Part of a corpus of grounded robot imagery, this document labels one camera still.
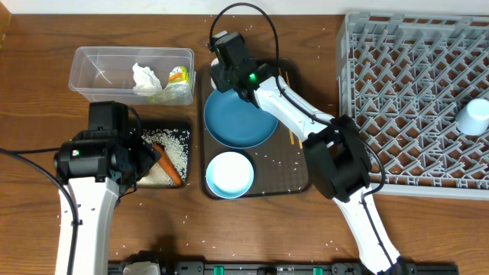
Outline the dark blue plate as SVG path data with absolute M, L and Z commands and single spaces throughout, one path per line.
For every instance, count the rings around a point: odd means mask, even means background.
M 208 132 L 219 143 L 247 149 L 264 143 L 276 130 L 278 119 L 238 97 L 234 90 L 214 90 L 204 106 Z

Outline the orange carrot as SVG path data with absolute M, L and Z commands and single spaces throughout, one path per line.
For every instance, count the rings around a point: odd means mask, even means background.
M 160 159 L 158 160 L 160 167 L 169 176 L 169 178 L 171 178 L 171 180 L 175 183 L 177 187 L 181 187 L 183 185 L 183 181 L 176 171 L 176 168 L 171 163 L 170 158 L 167 156 L 165 150 L 158 144 L 153 144 L 153 148 L 157 150 L 161 155 Z

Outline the green snack wrapper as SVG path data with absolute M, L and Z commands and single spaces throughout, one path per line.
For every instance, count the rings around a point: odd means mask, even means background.
M 177 66 L 169 74 L 168 82 L 161 92 L 149 97 L 151 104 L 184 105 L 189 101 L 190 76 L 186 67 Z

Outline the white tissue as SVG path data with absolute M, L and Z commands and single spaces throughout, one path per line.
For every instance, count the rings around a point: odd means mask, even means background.
M 138 95 L 152 96 L 163 90 L 160 80 L 154 71 L 148 66 L 140 66 L 138 63 L 133 65 L 133 90 Z

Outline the light blue bowl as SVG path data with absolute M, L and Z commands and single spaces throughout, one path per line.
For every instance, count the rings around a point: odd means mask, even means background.
M 222 199 L 243 196 L 254 181 L 251 161 L 237 152 L 224 152 L 214 157 L 206 168 L 206 185 Z

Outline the light blue cup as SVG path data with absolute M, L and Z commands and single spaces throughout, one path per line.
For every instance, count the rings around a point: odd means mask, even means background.
M 455 117 L 457 129 L 466 135 L 478 136 L 488 128 L 489 101 L 472 99 Z

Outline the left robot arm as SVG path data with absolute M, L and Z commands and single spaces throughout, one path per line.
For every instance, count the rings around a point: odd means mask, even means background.
M 63 143 L 54 156 L 60 181 L 57 274 L 106 274 L 112 217 L 122 196 L 161 154 L 132 127 L 135 110 L 118 102 L 93 102 L 88 128 Z

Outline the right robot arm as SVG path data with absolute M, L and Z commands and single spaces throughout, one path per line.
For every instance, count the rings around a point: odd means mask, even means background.
M 259 65 L 238 32 L 210 35 L 208 48 L 216 55 L 210 74 L 218 91 L 236 91 L 300 138 L 309 178 L 344 215 L 363 265 L 374 274 L 407 274 L 406 261 L 389 239 L 372 197 L 374 151 L 352 118 L 335 118 L 313 107 L 290 88 L 278 67 Z

